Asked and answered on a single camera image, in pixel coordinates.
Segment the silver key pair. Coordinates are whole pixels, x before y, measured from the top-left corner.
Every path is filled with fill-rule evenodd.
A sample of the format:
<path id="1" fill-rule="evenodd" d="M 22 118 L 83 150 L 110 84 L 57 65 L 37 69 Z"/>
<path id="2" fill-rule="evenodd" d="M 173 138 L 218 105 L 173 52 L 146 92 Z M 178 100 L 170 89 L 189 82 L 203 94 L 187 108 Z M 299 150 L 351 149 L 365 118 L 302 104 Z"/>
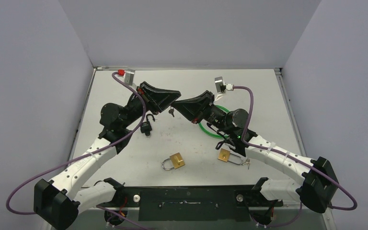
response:
<path id="1" fill-rule="evenodd" d="M 174 108 L 173 108 L 173 107 L 171 107 L 171 108 L 169 109 L 168 113 L 169 113 L 169 114 L 171 114 L 171 115 L 172 115 L 172 117 L 175 117 L 175 115 L 174 115 Z"/>

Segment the black padlock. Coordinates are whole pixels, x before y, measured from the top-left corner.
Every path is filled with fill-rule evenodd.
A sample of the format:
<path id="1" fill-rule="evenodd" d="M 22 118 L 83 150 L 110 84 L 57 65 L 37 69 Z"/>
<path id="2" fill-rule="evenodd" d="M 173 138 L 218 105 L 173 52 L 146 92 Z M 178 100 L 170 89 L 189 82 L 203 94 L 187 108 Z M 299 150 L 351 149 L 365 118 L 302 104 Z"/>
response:
<path id="1" fill-rule="evenodd" d="M 142 122 L 141 126 L 140 126 L 140 131 L 142 134 L 145 135 L 146 132 L 150 132 L 152 131 L 152 126 L 149 120 L 149 117 L 152 119 L 152 121 L 155 121 L 155 117 L 153 114 L 147 114 L 146 115 L 146 119 L 144 122 Z"/>

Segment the short brass padlock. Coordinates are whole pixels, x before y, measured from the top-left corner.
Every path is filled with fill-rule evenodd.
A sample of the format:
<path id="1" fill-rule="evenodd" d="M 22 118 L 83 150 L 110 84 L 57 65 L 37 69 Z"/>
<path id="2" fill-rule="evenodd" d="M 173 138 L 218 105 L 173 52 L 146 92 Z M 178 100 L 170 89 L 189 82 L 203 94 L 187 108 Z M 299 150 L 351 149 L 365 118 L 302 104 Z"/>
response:
<path id="1" fill-rule="evenodd" d="M 165 164 L 168 161 L 170 161 L 171 164 L 172 164 L 172 167 L 171 168 L 166 168 L 165 167 Z M 161 163 L 161 167 L 165 171 L 170 171 L 170 170 L 173 170 L 173 169 L 178 169 L 178 168 L 181 168 L 183 166 L 185 166 L 185 161 L 183 160 L 182 155 L 179 152 L 171 155 L 169 158 L 165 159 Z"/>

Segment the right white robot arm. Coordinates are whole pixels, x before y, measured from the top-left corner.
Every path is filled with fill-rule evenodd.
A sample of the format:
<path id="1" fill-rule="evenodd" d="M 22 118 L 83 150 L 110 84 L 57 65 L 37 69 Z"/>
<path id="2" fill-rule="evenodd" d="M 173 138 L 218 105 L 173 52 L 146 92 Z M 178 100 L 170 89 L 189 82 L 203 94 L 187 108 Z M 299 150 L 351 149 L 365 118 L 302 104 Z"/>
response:
<path id="1" fill-rule="evenodd" d="M 185 100 L 175 101 L 172 107 L 194 124 L 205 120 L 224 136 L 223 144 L 245 157 L 258 160 L 277 169 L 289 180 L 261 178 L 252 191 L 252 200 L 262 206 L 272 200 L 300 201 L 317 213 L 324 213 L 331 206 L 338 182 L 331 163 L 323 158 L 303 157 L 269 142 L 257 133 L 247 130 L 248 112 L 244 109 L 225 112 L 214 105 L 215 96 L 210 91 Z"/>

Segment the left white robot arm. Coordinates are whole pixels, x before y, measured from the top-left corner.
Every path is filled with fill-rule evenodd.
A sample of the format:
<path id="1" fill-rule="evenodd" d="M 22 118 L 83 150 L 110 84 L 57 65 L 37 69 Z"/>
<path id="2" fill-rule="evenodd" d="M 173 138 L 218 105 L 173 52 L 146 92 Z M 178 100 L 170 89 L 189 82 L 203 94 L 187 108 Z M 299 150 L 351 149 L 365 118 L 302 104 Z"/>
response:
<path id="1" fill-rule="evenodd" d="M 181 96 L 179 91 L 159 89 L 147 82 L 131 91 L 133 97 L 126 105 L 106 103 L 101 108 L 103 129 L 84 155 L 74 158 L 50 180 L 35 184 L 34 212 L 53 228 L 67 229 L 80 213 L 98 204 L 108 202 L 116 207 L 123 202 L 124 193 L 112 179 L 88 189 L 82 186 L 129 143 L 134 131 L 128 126 L 143 121 L 148 111 L 154 115 L 163 112 Z"/>

